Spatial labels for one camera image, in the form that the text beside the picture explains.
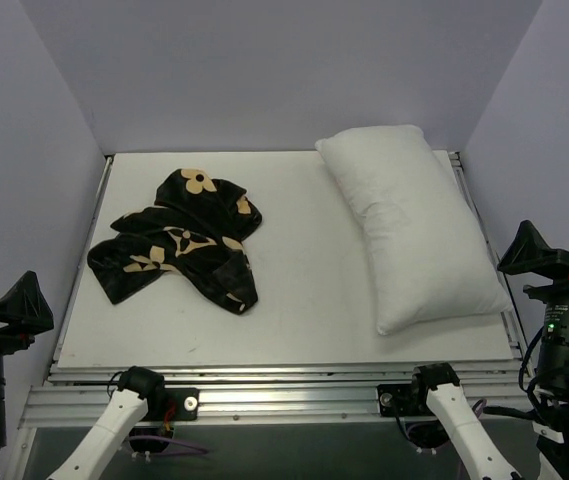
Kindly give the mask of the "white pillow insert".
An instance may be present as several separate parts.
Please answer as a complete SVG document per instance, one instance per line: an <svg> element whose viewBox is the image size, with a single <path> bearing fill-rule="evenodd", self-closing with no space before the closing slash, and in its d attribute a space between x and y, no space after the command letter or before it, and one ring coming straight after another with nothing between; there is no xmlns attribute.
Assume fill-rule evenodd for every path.
<svg viewBox="0 0 569 480"><path fill-rule="evenodd" d="M419 127L352 128L315 148L362 228L379 334L511 309L475 215Z"/></svg>

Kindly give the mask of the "black pillowcase with beige flowers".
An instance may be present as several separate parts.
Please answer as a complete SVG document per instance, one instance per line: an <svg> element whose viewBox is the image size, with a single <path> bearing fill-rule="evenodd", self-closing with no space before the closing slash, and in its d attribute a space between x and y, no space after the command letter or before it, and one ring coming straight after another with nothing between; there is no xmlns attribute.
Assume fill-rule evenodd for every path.
<svg viewBox="0 0 569 480"><path fill-rule="evenodd" d="M258 301L244 241L263 217L246 189L199 169L178 169L154 202L110 225L87 264L110 302L120 304L162 275L179 273L205 298L242 315Z"/></svg>

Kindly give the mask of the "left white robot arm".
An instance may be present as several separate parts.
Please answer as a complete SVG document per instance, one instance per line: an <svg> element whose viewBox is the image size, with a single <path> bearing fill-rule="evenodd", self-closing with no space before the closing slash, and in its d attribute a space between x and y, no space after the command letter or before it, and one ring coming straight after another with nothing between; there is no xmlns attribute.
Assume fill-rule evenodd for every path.
<svg viewBox="0 0 569 480"><path fill-rule="evenodd" d="M0 451L6 445L4 358L28 349L54 327L54 317L35 272L25 272L0 298ZM50 479L97 479L130 431L158 417L166 405L164 377L142 367L122 372L105 410Z"/></svg>

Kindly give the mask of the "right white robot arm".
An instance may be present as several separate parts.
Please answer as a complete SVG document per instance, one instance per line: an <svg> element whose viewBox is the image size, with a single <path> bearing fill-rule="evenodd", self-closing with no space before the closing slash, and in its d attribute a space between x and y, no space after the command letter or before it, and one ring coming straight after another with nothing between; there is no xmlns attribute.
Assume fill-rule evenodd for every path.
<svg viewBox="0 0 569 480"><path fill-rule="evenodd" d="M531 273L549 282L523 288L529 299L545 306L543 324L522 358L527 366L533 355L538 357L535 373L530 380L524 379L523 372L518 374L518 386L530 410L484 410L489 415L531 422L537 435L539 478L569 479L569 251L551 247L533 223L524 220L497 269L510 276ZM418 367L407 391L414 409L436 417L470 478L520 478L520 472L499 451L468 404L449 364Z"/></svg>

